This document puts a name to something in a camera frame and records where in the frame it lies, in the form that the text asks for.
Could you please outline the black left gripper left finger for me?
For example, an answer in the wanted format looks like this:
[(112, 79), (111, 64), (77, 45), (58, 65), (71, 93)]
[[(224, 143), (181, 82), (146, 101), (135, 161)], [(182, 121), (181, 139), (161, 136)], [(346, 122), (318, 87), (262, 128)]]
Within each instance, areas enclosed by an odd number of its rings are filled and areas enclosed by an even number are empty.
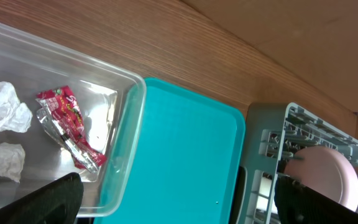
[(74, 223), (83, 199), (84, 185), (76, 172), (0, 208), (1, 224)]

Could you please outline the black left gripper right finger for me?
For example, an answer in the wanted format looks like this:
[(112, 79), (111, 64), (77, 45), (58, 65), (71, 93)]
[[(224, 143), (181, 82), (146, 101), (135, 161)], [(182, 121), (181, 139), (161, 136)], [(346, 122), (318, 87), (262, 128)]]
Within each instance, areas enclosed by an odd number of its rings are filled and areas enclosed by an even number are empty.
[(290, 177), (277, 179), (274, 202), (283, 224), (358, 224), (358, 213)]

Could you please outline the pink plate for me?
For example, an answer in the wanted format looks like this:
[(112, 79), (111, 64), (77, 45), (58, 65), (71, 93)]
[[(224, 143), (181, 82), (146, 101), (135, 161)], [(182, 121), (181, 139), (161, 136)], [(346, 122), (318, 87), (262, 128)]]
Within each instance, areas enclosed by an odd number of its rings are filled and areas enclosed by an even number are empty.
[(313, 146), (295, 153), (284, 173), (353, 212), (358, 207), (358, 176), (351, 163), (338, 151)]

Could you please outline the white napkin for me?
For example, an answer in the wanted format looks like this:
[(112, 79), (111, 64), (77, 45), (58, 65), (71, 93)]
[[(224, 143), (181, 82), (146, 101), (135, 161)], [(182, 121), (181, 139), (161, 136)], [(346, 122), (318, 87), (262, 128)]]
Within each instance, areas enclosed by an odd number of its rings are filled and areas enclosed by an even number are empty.
[[(0, 133), (26, 133), (30, 128), (32, 112), (17, 97), (14, 86), (0, 82)], [(21, 144), (0, 143), (0, 177), (19, 183), (24, 168), (25, 150)]]

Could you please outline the cream plastic cup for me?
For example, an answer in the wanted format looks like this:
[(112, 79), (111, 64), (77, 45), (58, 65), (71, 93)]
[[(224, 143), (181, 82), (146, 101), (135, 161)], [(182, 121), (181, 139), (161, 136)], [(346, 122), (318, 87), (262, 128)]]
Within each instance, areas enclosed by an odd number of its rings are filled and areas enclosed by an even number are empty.
[(268, 202), (270, 197), (272, 181), (268, 178), (261, 178), (256, 209), (266, 212), (268, 209)]

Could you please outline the red snack wrapper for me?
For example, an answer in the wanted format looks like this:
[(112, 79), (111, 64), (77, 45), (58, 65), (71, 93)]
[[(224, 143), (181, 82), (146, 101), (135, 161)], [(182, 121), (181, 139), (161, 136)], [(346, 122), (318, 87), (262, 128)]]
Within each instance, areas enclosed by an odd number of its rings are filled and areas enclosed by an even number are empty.
[(41, 106), (37, 118), (44, 131), (71, 154), (76, 168), (98, 173), (106, 157), (86, 140), (83, 117), (71, 88), (63, 86), (40, 92), (36, 101)]

